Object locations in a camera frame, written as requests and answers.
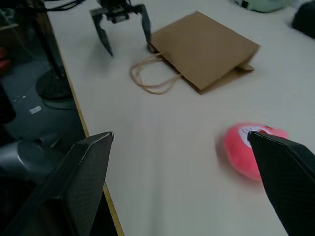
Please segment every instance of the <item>paper bag handle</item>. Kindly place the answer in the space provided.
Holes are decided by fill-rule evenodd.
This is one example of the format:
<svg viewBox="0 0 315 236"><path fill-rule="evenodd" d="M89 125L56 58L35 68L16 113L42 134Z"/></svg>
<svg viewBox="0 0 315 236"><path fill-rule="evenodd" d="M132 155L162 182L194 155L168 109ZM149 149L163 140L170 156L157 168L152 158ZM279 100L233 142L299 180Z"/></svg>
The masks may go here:
<svg viewBox="0 0 315 236"><path fill-rule="evenodd" d="M145 85L145 84L143 84L142 78L141 78L141 75L140 75L140 71L142 69L142 66L147 65L147 64L151 64L151 63L154 63L154 62L162 61L163 59L158 57L158 56L160 56L162 54L163 53L156 53L156 54L154 54L154 55L144 59L142 62L137 63L136 65L134 65L130 69L130 75L131 75L132 80L135 82L135 84L138 85L144 91L146 91L146 92L148 92L150 94L161 95L161 94L167 93L168 91L170 91L172 89L172 87L174 86L175 82L181 77L181 74L176 75L176 76L170 78L169 80L167 80L167 81L165 81L165 82L163 82L161 84L158 84L158 85ZM133 74L134 69L138 69L135 75ZM162 86L165 86L166 84L170 84L170 85L169 85L169 87L166 90L164 90L162 92L153 92L153 91L149 90L149 89L160 88Z"/></svg>

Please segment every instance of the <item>white label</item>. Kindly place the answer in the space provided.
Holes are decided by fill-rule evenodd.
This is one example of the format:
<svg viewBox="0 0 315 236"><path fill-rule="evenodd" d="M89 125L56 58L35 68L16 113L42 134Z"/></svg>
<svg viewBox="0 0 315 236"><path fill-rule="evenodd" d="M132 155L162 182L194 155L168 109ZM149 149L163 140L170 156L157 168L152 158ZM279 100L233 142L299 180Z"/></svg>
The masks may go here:
<svg viewBox="0 0 315 236"><path fill-rule="evenodd" d="M242 128L240 128L238 130L239 134L241 135L241 138L243 140L243 142L249 147L251 147L250 142L247 140L247 135L250 131L262 131L262 132L266 132L267 134L271 134L266 128L262 127L262 126L243 126Z"/></svg>
<svg viewBox="0 0 315 236"><path fill-rule="evenodd" d="M33 109L30 109L30 113L33 115L41 110L40 106L34 107Z"/></svg>

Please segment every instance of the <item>stand base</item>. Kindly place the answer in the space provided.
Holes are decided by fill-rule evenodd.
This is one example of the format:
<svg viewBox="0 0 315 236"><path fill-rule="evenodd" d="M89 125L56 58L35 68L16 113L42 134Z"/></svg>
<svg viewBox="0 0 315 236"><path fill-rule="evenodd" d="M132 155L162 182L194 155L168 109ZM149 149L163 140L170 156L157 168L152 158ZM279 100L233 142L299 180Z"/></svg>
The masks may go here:
<svg viewBox="0 0 315 236"><path fill-rule="evenodd" d="M44 73L36 82L38 95L45 100L65 100L72 97L70 85L61 67L62 77L55 75L53 70Z"/></svg>

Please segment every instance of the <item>table surface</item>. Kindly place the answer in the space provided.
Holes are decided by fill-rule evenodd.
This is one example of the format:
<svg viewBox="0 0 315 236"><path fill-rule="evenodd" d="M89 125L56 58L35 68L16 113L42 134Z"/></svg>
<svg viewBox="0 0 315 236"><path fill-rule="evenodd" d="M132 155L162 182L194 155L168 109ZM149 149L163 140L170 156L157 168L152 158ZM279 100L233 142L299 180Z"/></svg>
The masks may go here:
<svg viewBox="0 0 315 236"><path fill-rule="evenodd" d="M231 168L221 138L229 126L255 121L283 128L315 151L315 40L289 26L293 8L263 14L227 0L143 2L152 32L198 10L261 48L253 73L210 93L180 80L168 94L151 95L129 76L150 55L140 16L102 22L112 58L89 14L96 1L49 13L90 135L115 134L106 182L124 234L286 235L261 183ZM143 78L156 84L173 75L157 63Z"/></svg>

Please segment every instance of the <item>pink plush toy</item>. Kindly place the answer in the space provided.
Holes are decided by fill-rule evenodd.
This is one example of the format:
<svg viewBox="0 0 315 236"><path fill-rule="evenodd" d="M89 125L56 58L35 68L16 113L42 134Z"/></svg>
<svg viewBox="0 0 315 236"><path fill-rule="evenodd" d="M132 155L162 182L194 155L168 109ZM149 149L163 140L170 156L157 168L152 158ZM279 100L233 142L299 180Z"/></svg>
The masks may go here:
<svg viewBox="0 0 315 236"><path fill-rule="evenodd" d="M260 181L261 177L252 147L247 140L247 135L250 131L259 131L283 138L287 138L288 133L284 130L258 123L239 123L230 127L227 131L224 137L224 146L233 167L248 178Z"/></svg>

